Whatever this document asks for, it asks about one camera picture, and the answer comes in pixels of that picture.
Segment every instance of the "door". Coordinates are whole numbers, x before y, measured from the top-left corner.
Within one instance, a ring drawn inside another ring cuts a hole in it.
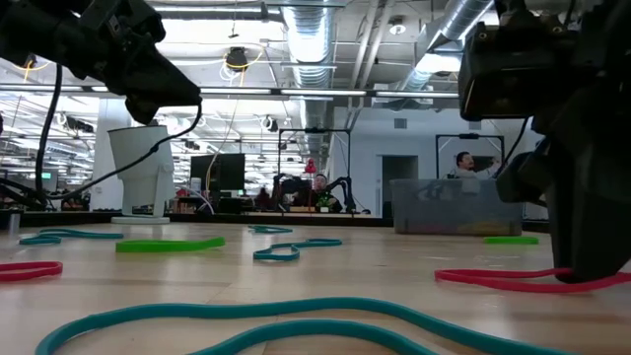
[[[392,218],[390,181],[418,178],[418,156],[379,156],[377,162],[377,216]]]

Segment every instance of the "red rubber band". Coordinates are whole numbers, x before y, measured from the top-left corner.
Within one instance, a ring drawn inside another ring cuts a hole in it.
[[[25,272],[4,272],[15,270],[31,270]],[[30,280],[41,276],[59,275],[63,264],[59,261],[12,262],[0,264],[0,282]]]
[[[573,293],[573,292],[590,292],[603,289],[613,285],[619,285],[625,282],[631,282],[631,273],[618,272],[609,277],[596,281],[589,281],[578,284],[533,284],[520,281],[499,280],[501,278],[536,278],[552,275],[570,274],[571,269],[553,268],[541,271],[496,271],[496,270],[471,270],[471,269],[452,269],[452,270],[436,270],[434,276],[437,281],[446,280],[470,285],[479,285],[489,287],[496,290],[518,291],[518,292],[535,292],[535,293]]]

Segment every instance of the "white pillar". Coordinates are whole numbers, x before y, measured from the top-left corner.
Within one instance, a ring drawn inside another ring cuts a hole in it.
[[[100,100],[93,179],[100,178],[115,169],[107,132],[112,129],[131,127],[131,122],[132,118],[125,107],[124,99]],[[91,194],[91,211],[122,208],[122,181],[116,176],[92,187]]]

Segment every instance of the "wooden table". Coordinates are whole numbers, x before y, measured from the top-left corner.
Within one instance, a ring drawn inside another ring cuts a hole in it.
[[[0,260],[60,260],[57,279],[0,285],[2,353],[33,354],[60,325],[90,314],[147,303],[250,304],[324,296],[397,302],[493,335],[597,355],[631,354],[631,285],[583,295],[534,295],[436,283],[437,268],[530,270],[552,264],[550,241],[540,246],[489,246],[472,237],[401,236],[391,229],[291,227],[293,234],[253,235],[241,225],[84,225],[84,231],[126,238],[226,238],[218,249],[191,253],[116,254],[113,241],[64,240],[19,247],[0,237]],[[254,262],[271,243],[339,238],[341,247],[310,248],[300,260]],[[304,318],[357,320],[400,332],[440,354],[474,354],[390,317],[327,311],[263,319],[152,319],[91,332],[55,354],[183,354],[264,323]],[[383,355],[380,346],[333,336],[273,341],[246,355]]]

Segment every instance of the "translucent storage box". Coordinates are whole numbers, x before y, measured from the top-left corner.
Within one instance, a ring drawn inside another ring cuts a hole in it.
[[[395,179],[394,230],[400,234],[518,236],[521,203],[500,201],[495,180]]]

